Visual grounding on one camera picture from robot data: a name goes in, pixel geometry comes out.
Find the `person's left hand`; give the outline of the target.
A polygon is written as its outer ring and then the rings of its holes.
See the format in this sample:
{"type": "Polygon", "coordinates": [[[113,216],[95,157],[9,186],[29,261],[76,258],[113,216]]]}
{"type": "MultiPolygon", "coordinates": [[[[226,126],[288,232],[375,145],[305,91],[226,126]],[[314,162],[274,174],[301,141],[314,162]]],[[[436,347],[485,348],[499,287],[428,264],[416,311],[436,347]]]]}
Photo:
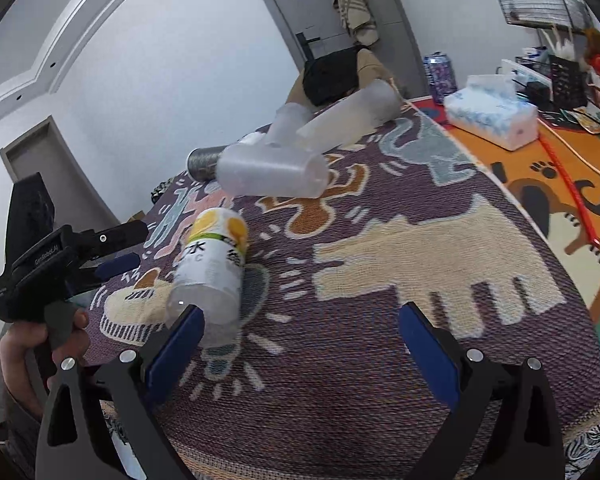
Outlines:
{"type": "MultiPolygon", "coordinates": [[[[85,353],[91,344],[86,332],[88,324],[88,313],[84,309],[76,310],[69,338],[50,354],[55,365],[60,365],[67,358],[84,362],[85,353]]],[[[44,403],[34,388],[34,383],[41,379],[34,350],[44,344],[47,336],[45,324],[19,321],[9,327],[0,341],[0,362],[5,387],[37,419],[43,416],[44,403]]]]}

